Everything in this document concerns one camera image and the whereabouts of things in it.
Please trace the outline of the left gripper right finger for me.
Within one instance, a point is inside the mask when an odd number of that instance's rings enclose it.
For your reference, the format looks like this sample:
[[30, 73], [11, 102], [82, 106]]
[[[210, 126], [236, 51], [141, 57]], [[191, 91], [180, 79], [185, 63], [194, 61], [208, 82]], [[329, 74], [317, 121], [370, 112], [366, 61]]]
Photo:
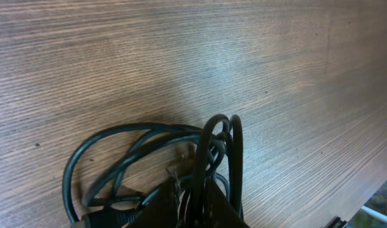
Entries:
[[214, 180], [205, 182], [204, 227], [249, 228], [227, 201]]

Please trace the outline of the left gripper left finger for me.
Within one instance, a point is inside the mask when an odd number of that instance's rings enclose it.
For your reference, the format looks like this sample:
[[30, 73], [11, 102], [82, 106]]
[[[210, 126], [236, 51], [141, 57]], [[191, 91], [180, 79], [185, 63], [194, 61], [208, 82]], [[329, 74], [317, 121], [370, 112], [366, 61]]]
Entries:
[[158, 194], [127, 228], [176, 228], [178, 193], [174, 180], [164, 182]]

